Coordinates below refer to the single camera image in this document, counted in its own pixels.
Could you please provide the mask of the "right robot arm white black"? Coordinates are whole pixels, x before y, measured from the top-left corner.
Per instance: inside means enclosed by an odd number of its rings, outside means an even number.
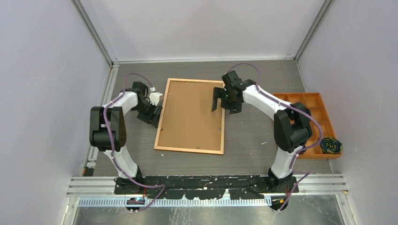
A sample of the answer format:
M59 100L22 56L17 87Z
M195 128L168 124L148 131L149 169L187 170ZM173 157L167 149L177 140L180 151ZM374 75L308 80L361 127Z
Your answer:
M266 184L273 192L281 192L292 183L293 164L312 137L309 110L300 102L292 104L277 98L251 79L243 81L234 70L223 75L222 81L222 88L213 89L212 111L220 105L236 114L242 111L242 104L247 103L273 121L277 152Z

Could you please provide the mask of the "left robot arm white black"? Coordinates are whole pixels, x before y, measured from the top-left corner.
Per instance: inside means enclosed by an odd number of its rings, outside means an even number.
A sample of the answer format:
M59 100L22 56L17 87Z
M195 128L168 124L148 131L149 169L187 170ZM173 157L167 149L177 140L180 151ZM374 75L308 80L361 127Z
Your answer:
M124 117L128 112L136 111L139 120L157 128L162 111L160 101L163 97L154 87L134 82L131 88L123 89L109 103L90 110L90 145L111 160L118 177L133 194L139 194L143 188L149 186L144 184L141 170L128 152Z

